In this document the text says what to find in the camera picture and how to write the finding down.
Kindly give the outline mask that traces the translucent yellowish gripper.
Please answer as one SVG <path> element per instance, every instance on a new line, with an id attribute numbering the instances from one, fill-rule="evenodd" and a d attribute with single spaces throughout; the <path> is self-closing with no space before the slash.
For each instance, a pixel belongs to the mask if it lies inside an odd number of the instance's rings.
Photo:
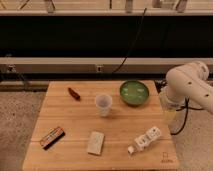
<path id="1" fill-rule="evenodd" d="M 166 88 L 162 88 L 159 93 L 159 99 L 163 109 L 164 122 L 169 125 L 176 116 L 177 107 L 168 99 L 166 94 Z"/>

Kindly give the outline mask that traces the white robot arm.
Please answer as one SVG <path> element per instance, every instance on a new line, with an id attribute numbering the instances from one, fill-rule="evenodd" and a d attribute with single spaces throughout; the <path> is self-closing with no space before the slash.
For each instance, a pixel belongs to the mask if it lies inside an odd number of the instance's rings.
<path id="1" fill-rule="evenodd" d="M 207 65 L 201 61 L 190 62 L 170 69 L 166 74 L 167 85 L 159 93 L 166 124 L 170 124 L 176 110 L 189 98 L 213 114 L 213 86 Z"/>

